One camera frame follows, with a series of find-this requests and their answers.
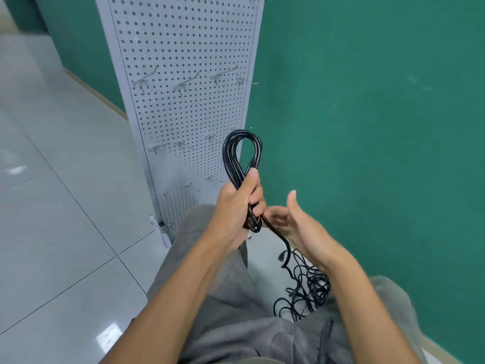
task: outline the coiled black cable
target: coiled black cable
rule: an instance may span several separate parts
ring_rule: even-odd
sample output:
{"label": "coiled black cable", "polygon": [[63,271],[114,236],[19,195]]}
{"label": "coiled black cable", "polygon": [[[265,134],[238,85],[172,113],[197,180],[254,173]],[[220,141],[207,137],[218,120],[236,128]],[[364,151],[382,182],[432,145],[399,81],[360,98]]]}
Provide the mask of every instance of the coiled black cable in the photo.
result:
{"label": "coiled black cable", "polygon": [[[254,156],[249,162],[246,170],[243,170],[237,158],[237,146],[243,139],[249,139],[254,146]],[[240,188],[250,168],[258,168],[261,160],[262,150],[263,144],[259,137],[247,130],[235,130],[227,136],[222,148],[222,158],[227,176],[236,189]],[[291,300],[286,298],[277,299],[273,305],[273,313],[276,316],[276,304],[278,302],[286,301],[288,306],[282,307],[279,310],[278,315],[281,317],[281,313],[283,311],[289,310],[293,320],[297,321],[303,318],[305,315],[303,314],[303,311],[297,311],[295,304],[297,304],[299,301],[304,301],[306,307],[308,308],[308,312],[313,312],[316,308],[324,304],[330,291],[330,281],[328,280],[327,275],[320,272],[316,267],[307,264],[305,258],[298,251],[292,251],[288,240],[286,240],[286,238],[279,233],[278,230],[276,230],[263,215],[259,217],[254,216],[253,207],[255,207],[255,205],[248,205],[245,228],[257,233],[261,230],[262,222],[264,222],[265,225],[268,226],[268,228],[274,232],[283,241],[283,243],[285,243],[286,250],[280,254],[278,260],[280,260],[280,262],[283,262],[284,260],[281,268],[286,269],[291,279],[296,281],[296,288],[286,289],[288,297],[290,297]],[[294,267],[293,271],[288,268],[288,263],[292,255],[294,256],[294,260],[296,262],[296,266]],[[304,277],[306,277],[308,292],[306,292],[304,288]]]}

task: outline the person's right arm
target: person's right arm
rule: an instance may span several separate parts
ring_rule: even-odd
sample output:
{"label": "person's right arm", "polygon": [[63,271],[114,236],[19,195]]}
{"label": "person's right arm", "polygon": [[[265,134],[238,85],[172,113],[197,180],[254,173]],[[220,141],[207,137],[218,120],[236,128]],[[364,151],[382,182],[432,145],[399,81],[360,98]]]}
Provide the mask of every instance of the person's right arm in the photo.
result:
{"label": "person's right arm", "polygon": [[330,278],[356,364],[421,364],[391,319],[357,260],[315,219],[302,211],[296,192],[288,207],[264,215]]}

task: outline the pegboard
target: pegboard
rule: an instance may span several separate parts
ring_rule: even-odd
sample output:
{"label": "pegboard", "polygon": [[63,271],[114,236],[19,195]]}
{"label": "pegboard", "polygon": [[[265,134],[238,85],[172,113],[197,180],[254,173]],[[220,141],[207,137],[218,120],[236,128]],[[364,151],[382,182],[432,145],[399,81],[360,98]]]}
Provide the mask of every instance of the pegboard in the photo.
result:
{"label": "pegboard", "polygon": [[222,143],[246,121],[264,0],[96,2],[157,219],[173,238],[227,181]]}

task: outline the glossy floor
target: glossy floor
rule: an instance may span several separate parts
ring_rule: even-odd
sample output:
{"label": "glossy floor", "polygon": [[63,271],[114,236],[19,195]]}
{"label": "glossy floor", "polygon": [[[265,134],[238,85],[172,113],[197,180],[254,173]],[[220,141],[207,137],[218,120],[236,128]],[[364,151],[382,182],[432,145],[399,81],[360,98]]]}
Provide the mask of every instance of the glossy floor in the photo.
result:
{"label": "glossy floor", "polygon": [[[96,363],[167,253],[129,125],[64,74],[49,37],[0,36],[0,81],[0,363]],[[270,309],[291,285],[281,242],[248,249]]]}

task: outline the tangled black cable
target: tangled black cable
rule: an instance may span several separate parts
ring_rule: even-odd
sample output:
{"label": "tangled black cable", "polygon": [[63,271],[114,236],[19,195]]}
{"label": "tangled black cable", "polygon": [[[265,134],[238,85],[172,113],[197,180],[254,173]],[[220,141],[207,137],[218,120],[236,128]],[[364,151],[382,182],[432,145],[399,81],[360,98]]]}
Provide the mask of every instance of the tangled black cable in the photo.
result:
{"label": "tangled black cable", "polygon": [[[237,146],[239,142],[245,138],[251,140],[253,143],[254,156],[244,171],[237,158]],[[227,136],[222,147],[222,158],[227,176],[236,189],[239,189],[250,168],[258,168],[259,161],[261,160],[262,149],[263,144],[258,136],[247,130],[235,130]],[[253,207],[254,205],[248,205],[245,228],[251,230],[252,232],[259,232],[261,230],[263,221],[266,226],[268,226],[268,228],[274,232],[283,241],[283,243],[285,243],[286,250],[279,255],[278,260],[280,262],[283,262],[284,260],[281,268],[286,269],[291,279],[296,281],[296,288],[286,289],[290,300],[286,298],[277,299],[273,305],[273,313],[276,316],[276,304],[279,301],[285,301],[288,303],[288,306],[282,307],[278,312],[278,316],[281,317],[281,313],[288,310],[292,315],[293,321],[297,321],[305,316],[305,309],[308,309],[308,312],[310,313],[324,304],[330,291],[330,281],[328,280],[327,275],[320,272],[316,267],[307,264],[305,258],[300,252],[292,251],[288,240],[286,240],[286,238],[279,233],[278,230],[276,230],[263,215],[259,217],[254,216]],[[288,267],[288,263],[292,255],[296,262],[296,266],[294,267],[293,271],[291,271],[291,269]],[[304,287],[304,278],[306,278],[308,292]],[[295,307],[295,304],[297,304],[299,301],[305,302],[305,308],[301,312],[298,312]]]}

